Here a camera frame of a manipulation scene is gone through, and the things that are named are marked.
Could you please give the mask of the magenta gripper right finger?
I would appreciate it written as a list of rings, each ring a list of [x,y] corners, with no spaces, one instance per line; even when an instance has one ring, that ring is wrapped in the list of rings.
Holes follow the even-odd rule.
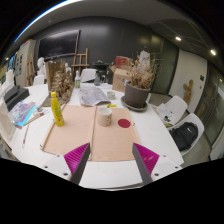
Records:
[[[143,184],[147,185],[152,183],[153,179],[151,175],[158,162],[159,155],[137,143],[133,144],[132,153],[137,163]]]

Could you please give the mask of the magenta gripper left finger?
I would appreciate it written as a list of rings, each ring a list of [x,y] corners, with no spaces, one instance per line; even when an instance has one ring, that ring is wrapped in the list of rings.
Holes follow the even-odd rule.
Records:
[[[72,183],[76,185],[80,183],[89,155],[89,143],[81,145],[64,155],[64,159],[72,174],[70,179]]]

